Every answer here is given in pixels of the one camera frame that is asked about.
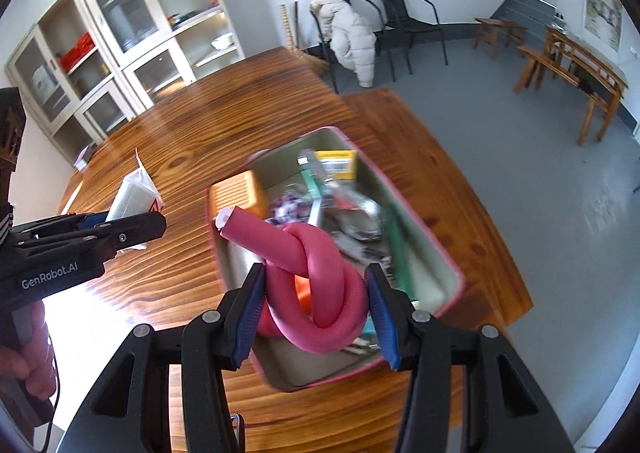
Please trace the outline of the person's left hand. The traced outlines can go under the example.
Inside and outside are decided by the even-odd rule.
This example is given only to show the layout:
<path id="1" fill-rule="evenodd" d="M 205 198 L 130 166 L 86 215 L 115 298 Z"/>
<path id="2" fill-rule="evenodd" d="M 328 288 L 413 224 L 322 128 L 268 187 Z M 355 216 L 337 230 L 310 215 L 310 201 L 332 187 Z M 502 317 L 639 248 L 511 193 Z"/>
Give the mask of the person's left hand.
<path id="1" fill-rule="evenodd" d="M 39 400 L 47 400 L 56 391 L 54 350 L 46 323 L 46 309 L 37 301 L 32 310 L 32 337 L 21 351 L 1 347 L 0 374 L 25 381 L 27 391 Z"/>

